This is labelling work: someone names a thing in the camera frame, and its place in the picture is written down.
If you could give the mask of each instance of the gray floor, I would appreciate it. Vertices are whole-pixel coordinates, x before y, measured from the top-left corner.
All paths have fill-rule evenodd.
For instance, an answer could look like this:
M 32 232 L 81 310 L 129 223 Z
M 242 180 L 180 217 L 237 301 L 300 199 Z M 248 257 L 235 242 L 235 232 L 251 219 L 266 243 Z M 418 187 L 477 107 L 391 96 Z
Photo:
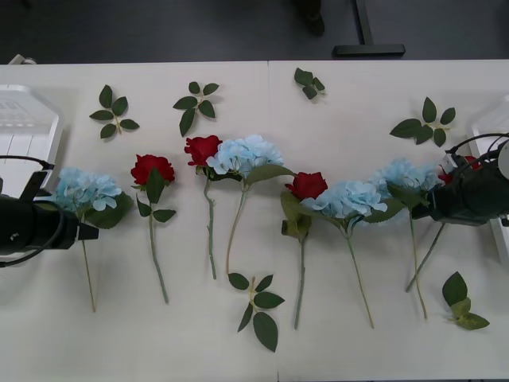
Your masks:
M 359 42 L 352 0 L 323 0 L 314 37 L 290 0 L 0 0 L 0 64 L 328 60 Z M 407 60 L 509 58 L 509 0 L 367 0 L 375 42 Z

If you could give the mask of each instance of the flower stem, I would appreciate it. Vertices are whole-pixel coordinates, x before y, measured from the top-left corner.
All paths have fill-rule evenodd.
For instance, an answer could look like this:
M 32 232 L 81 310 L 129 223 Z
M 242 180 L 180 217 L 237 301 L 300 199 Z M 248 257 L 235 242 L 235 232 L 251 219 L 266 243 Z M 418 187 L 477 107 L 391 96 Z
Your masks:
M 233 235 L 235 234 L 235 230 L 237 229 L 237 224 L 239 222 L 240 213 L 242 212 L 242 207 L 244 206 L 244 201 L 246 201 L 247 191 L 242 191 L 242 196 L 240 197 L 239 209 L 237 210 L 237 215 L 235 216 L 235 220 L 233 222 L 233 226 L 231 227 L 230 239 L 228 241 L 228 251 L 226 253 L 226 274 L 230 273 L 230 250 L 231 250 L 231 242 L 233 241 Z
M 159 262 L 157 261 L 157 256 L 156 256 L 156 246 L 153 241 L 153 215 L 152 215 L 152 213 L 150 214 L 150 218 L 149 218 L 149 229 L 150 229 L 150 246 L 152 247 L 152 259 L 153 259 L 153 263 L 155 264 L 156 269 L 157 269 L 157 275 L 159 276 L 159 283 L 161 284 L 162 296 L 165 299 L 166 305 L 168 305 L 169 299 L 168 299 L 168 293 L 166 293 L 165 280 L 162 278 L 161 268 L 159 267 Z
M 435 245 L 437 245 L 438 238 L 440 237 L 440 234 L 444 230 L 445 223 L 442 223 L 440 226 L 440 229 L 437 232 L 437 235 L 433 239 L 433 242 L 431 243 L 431 247 L 429 247 L 428 253 L 426 253 L 426 256 L 424 256 L 424 259 L 421 261 L 421 265 L 419 265 L 419 268 L 417 269 L 417 273 L 414 275 L 414 277 L 411 279 L 410 283 L 406 287 L 406 293 L 410 292 L 410 289 L 412 289 L 412 286 L 415 283 L 415 276 L 419 275 L 421 273 L 422 268 L 424 267 L 424 264 L 426 261 L 428 261 L 429 256 L 431 255 L 431 252 L 433 252 L 433 249 L 435 248 Z
M 417 269 L 417 245 L 415 244 L 415 232 L 414 232 L 414 221 L 412 220 L 412 216 L 410 214 L 410 230 L 412 232 L 412 246 L 414 247 L 414 270 L 415 270 L 415 285 L 417 287 L 417 293 L 419 295 L 419 300 L 421 301 L 422 313 L 424 314 L 424 319 L 428 319 L 428 313 L 426 312 L 426 306 L 424 305 L 424 300 L 422 299 L 421 287 L 419 286 L 419 274 Z
M 208 178 L 208 174 L 206 174 L 206 175 L 207 175 L 207 181 L 205 182 L 204 196 L 208 202 L 208 216 L 209 216 L 208 226 L 207 226 L 207 230 L 208 230 L 208 257 L 210 259 L 210 266 L 212 267 L 212 277 L 214 279 L 217 279 L 216 265 L 214 264 L 214 254 L 212 252 L 213 236 L 214 236 L 214 234 L 213 234 L 213 232 L 214 232 L 214 201 L 210 197 L 208 197 L 208 189 L 210 188 L 210 184 L 212 183 L 212 181 Z
M 88 269 L 87 248 L 85 247 L 84 240 L 81 240 L 81 244 L 83 245 L 83 254 L 85 256 L 85 267 L 87 268 L 88 290 L 90 291 L 90 301 L 92 304 L 92 312 L 95 313 L 94 293 L 92 292 L 92 283 L 90 281 L 90 270 Z
M 366 306 L 366 311 L 367 311 L 367 316 L 369 317 L 369 322 L 371 323 L 371 328 L 374 329 L 375 324 L 373 323 L 373 318 L 371 317 L 371 312 L 369 311 L 369 305 L 367 304 L 366 295 L 364 294 L 363 282 L 360 279 L 359 267 L 357 267 L 356 256 L 353 253 L 352 242 L 350 241 L 350 238 L 348 236 L 346 239 L 347 239 L 347 243 L 348 243 L 348 249 L 350 250 L 350 254 L 352 255 L 353 265 L 356 267 L 357 279 L 359 280 L 360 293 L 362 293 L 362 295 L 363 295 L 364 305 Z
M 305 238 L 299 240 L 301 244 L 301 281 L 299 282 L 299 295 L 297 297 L 297 308 L 295 310 L 295 321 L 293 323 L 293 328 L 297 330 L 299 326 L 299 318 L 301 316 L 301 304 L 302 304 L 302 294 L 304 292 L 304 274 L 305 274 L 305 266 L 304 266 L 304 243 Z

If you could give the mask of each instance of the red rose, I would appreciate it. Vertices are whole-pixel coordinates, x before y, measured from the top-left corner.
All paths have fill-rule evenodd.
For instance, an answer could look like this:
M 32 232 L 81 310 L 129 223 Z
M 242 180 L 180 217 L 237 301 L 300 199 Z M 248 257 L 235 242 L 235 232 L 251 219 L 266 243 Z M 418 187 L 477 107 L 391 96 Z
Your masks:
M 217 146 L 219 146 L 222 141 L 215 135 L 211 135 L 207 138 L 187 138 L 185 142 L 187 146 L 184 148 L 184 151 L 192 156 L 192 162 L 189 162 L 188 165 L 206 166 L 207 158 L 217 154 Z
M 298 173 L 292 185 L 286 185 L 292 194 L 301 201 L 307 197 L 316 199 L 328 187 L 321 173 Z
M 146 185 L 149 180 L 150 171 L 155 167 L 159 170 L 162 177 L 166 181 L 175 180 L 175 171 L 173 170 L 172 164 L 168 162 L 165 157 L 156 157 L 155 155 L 137 155 L 136 164 L 130 171 L 130 174 L 134 177 L 134 183 L 137 185 Z

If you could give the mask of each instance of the white table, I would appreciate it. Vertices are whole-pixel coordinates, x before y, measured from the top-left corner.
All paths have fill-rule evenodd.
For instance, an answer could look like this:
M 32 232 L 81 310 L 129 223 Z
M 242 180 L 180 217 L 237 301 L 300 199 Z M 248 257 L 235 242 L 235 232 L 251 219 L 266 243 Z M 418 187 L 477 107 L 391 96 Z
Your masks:
M 293 82 L 299 66 L 319 76 L 327 95 L 310 103 Z M 206 252 L 208 209 L 204 179 L 187 166 L 180 111 L 187 84 L 216 82 L 217 122 L 200 119 L 191 136 L 236 138 L 259 133 L 281 148 L 294 171 L 321 171 L 331 185 L 365 179 L 393 158 L 437 162 L 443 150 L 389 136 L 418 114 L 426 96 L 439 109 L 457 108 L 446 146 L 463 126 L 509 89 L 507 61 L 345 61 L 203 64 L 115 64 L 0 67 L 0 83 L 27 84 L 64 111 L 60 162 L 114 176 L 126 192 L 135 154 L 165 155 L 177 183 L 161 206 L 177 210 L 158 227 L 157 248 L 170 294 L 162 301 L 150 258 L 148 221 L 133 209 L 114 230 L 87 245 L 97 296 L 89 306 L 79 246 L 48 252 L 18 269 L 2 270 L 9 293 L 0 294 L 0 368 L 5 380 L 276 381 L 504 378 L 509 345 L 509 283 L 488 227 L 448 227 L 422 274 L 429 311 L 424 322 L 415 293 L 406 225 L 357 228 L 354 236 L 370 328 L 346 243 L 316 222 L 307 244 L 301 324 L 293 330 L 297 297 L 297 241 L 281 236 L 278 194 L 285 179 L 253 188 L 232 249 L 231 268 L 257 279 L 274 273 L 270 288 L 286 299 L 273 312 L 278 351 L 266 351 L 251 326 L 236 333 L 247 296 L 224 276 L 227 237 L 239 202 L 233 181 L 214 184 L 215 254 L 219 278 Z M 130 102 L 139 131 L 99 140 L 88 118 L 109 84 Z M 418 221 L 421 256 L 438 224 Z M 443 282 L 459 271 L 472 310 L 491 325 L 467 333 L 446 321 Z

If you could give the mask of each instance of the light blue hydrangea flower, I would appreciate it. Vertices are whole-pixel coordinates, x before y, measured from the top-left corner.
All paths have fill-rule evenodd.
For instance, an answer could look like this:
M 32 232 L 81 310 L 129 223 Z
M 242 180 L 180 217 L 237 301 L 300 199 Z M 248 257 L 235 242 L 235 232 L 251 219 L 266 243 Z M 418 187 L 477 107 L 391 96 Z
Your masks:
M 435 165 L 415 167 L 408 159 L 395 159 L 387 167 L 376 171 L 370 183 L 382 194 L 383 199 L 390 197 L 387 182 L 415 190 L 429 190 L 440 184 Z
M 117 207 L 114 197 L 120 195 L 122 190 L 113 178 L 75 168 L 62 169 L 59 178 L 56 192 L 42 200 L 54 201 L 72 212 L 82 212 L 90 207 L 103 211 L 107 205 L 113 209 Z
M 329 217 L 344 218 L 353 213 L 371 215 L 371 209 L 387 211 L 382 196 L 371 183 L 340 181 L 326 189 L 317 199 L 304 199 L 301 204 Z
M 244 139 L 228 139 L 221 143 L 214 157 L 207 159 L 217 174 L 235 171 L 246 177 L 255 167 L 266 164 L 283 165 L 281 152 L 261 135 Z

